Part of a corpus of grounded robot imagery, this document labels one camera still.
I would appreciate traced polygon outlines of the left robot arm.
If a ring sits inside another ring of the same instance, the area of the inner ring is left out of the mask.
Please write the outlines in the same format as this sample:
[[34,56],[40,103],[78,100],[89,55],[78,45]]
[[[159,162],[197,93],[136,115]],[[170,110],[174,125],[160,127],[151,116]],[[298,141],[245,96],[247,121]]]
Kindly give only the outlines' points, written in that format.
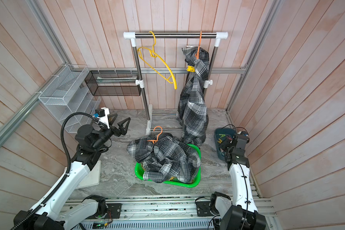
[[[67,122],[75,116],[90,118],[100,129],[95,130],[92,125],[81,126],[76,134],[77,151],[70,156],[64,131]],[[14,230],[71,230],[88,217],[104,218],[107,215],[105,197],[99,195],[86,197],[81,204],[64,214],[61,214],[61,210],[79,183],[96,166],[101,154],[109,150],[106,142],[112,136],[127,134],[131,119],[128,117],[114,126],[116,118],[117,114],[111,115],[108,108],[103,107],[97,109],[94,115],[76,112],[64,120],[60,139],[67,158],[66,170],[44,197],[28,211],[22,210],[14,217]]]

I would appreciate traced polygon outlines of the grey plaid shirt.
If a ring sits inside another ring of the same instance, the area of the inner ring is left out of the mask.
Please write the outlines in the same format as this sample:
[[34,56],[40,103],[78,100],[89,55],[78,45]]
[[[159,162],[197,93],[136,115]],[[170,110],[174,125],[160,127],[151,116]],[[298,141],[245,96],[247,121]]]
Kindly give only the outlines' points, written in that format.
[[200,146],[206,140],[209,123],[204,98],[204,83],[209,79],[209,53],[197,46],[183,48],[182,52],[187,65],[195,70],[187,74],[176,119],[183,129],[183,142]]
[[201,167],[196,151],[170,133],[133,140],[126,151],[143,167],[145,181],[163,183],[175,177],[188,184]]

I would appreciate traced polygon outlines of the dark teal tray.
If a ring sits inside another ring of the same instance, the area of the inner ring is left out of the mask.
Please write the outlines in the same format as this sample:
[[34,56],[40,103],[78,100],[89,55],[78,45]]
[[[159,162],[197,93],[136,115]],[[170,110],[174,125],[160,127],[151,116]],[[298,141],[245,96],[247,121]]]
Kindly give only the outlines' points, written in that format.
[[230,125],[215,129],[214,139],[217,156],[220,160],[225,160],[225,153],[232,145],[232,141],[235,139],[236,134],[236,130]]

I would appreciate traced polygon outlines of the metal clothes rack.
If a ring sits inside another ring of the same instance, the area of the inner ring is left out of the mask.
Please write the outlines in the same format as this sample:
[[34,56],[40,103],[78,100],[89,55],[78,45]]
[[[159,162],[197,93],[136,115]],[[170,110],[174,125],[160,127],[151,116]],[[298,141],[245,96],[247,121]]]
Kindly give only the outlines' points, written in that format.
[[[172,116],[174,114],[154,114],[153,113],[153,106],[152,104],[148,104],[147,102],[147,98],[146,98],[146,92],[145,92],[145,86],[144,86],[144,81],[142,78],[142,72],[141,72],[141,67],[140,67],[140,58],[138,55],[138,49],[137,49],[137,43],[136,43],[136,39],[144,39],[144,38],[153,38],[154,39],[154,45],[155,46],[156,42],[156,38],[164,38],[164,39],[183,39],[183,38],[198,38],[200,35],[200,33],[156,33],[154,34],[153,32],[148,32],[148,33],[135,33],[135,32],[124,32],[123,33],[123,37],[124,39],[129,39],[131,42],[131,46],[132,46],[132,50],[133,50],[133,55],[134,55],[134,60],[135,60],[135,65],[137,68],[137,77],[138,79],[136,80],[136,85],[139,86],[139,88],[141,89],[141,94],[142,94],[142,99],[144,102],[144,106],[145,106],[145,111],[146,111],[146,115],[147,115],[147,125],[146,125],[146,135],[151,133],[151,130],[153,131],[153,128],[151,129],[152,126],[152,116],[156,115],[156,116]],[[211,86],[213,84],[213,80],[210,79],[211,73],[213,71],[213,64],[217,55],[217,51],[218,51],[218,47],[219,44],[221,42],[222,39],[227,39],[228,38],[228,32],[215,32],[215,33],[202,33],[202,38],[203,39],[215,39],[215,44],[214,44],[214,49],[213,49],[213,53],[211,55],[211,59],[210,59],[210,65],[209,65],[209,74],[208,74],[208,80],[206,80],[204,82],[204,94],[206,95],[206,89]],[[177,83],[176,83],[176,79],[175,76],[173,75],[173,71],[170,67],[168,67],[168,65],[165,63],[165,61],[158,56],[157,54],[154,54],[154,48],[152,48],[152,54],[156,57],[158,57],[161,61],[163,61],[165,67],[167,68],[168,72],[171,74],[171,77],[173,78],[173,85],[174,85],[174,89],[177,90]]]

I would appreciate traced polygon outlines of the black mesh wall basket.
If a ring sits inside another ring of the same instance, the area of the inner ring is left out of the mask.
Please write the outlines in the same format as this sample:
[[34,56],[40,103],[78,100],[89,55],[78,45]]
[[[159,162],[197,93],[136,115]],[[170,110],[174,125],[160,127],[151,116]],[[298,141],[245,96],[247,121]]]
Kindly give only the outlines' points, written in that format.
[[90,71],[85,83],[93,96],[140,96],[136,71]]

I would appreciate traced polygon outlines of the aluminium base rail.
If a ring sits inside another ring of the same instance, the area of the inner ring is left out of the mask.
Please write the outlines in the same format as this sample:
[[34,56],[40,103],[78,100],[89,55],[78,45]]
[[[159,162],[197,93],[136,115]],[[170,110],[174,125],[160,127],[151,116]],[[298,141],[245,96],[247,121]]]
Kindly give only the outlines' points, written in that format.
[[129,197],[107,200],[91,195],[68,212],[61,210],[67,198],[54,195],[32,207],[36,215],[50,218],[65,230],[70,230],[87,218],[116,220],[120,228],[214,229],[223,223],[229,230],[265,230],[265,216],[258,213],[251,194],[238,202],[215,192],[211,198],[200,197]]

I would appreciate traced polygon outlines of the white booklet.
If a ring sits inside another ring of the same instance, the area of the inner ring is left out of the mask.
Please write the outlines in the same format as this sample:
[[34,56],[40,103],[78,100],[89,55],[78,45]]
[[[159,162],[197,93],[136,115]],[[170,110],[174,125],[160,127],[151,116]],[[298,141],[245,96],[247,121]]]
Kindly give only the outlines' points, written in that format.
[[78,184],[76,189],[99,185],[101,175],[101,161],[98,161],[95,167]]

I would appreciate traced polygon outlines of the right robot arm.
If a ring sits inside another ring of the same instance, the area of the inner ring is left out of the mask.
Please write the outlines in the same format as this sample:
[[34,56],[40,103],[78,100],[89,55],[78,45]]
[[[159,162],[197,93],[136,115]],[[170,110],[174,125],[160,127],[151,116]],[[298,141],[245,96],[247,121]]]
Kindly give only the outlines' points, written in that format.
[[245,129],[215,130],[218,157],[227,163],[232,182],[232,196],[214,192],[210,199],[195,200],[199,217],[212,217],[208,226],[221,230],[264,230],[266,218],[259,214],[250,186],[250,164],[245,147],[250,142]]

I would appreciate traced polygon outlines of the green plastic basket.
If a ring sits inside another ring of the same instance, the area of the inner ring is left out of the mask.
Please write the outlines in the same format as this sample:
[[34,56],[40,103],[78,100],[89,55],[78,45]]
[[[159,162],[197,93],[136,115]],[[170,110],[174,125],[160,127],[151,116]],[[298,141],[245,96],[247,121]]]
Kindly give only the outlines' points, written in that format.
[[[199,155],[199,158],[201,158],[201,150],[199,147],[197,147],[193,144],[187,144],[187,145],[190,146],[191,148],[193,148],[196,151],[196,153]],[[141,166],[141,164],[136,163],[134,173],[138,179],[144,181],[143,175],[144,175],[145,171],[144,171],[143,167]],[[163,184],[186,187],[186,188],[194,188],[200,183],[200,181],[201,181],[201,167],[199,168],[196,177],[191,181],[191,183],[188,183],[188,184],[182,183],[177,178],[174,177],[174,178],[171,178],[171,180],[164,181]]]

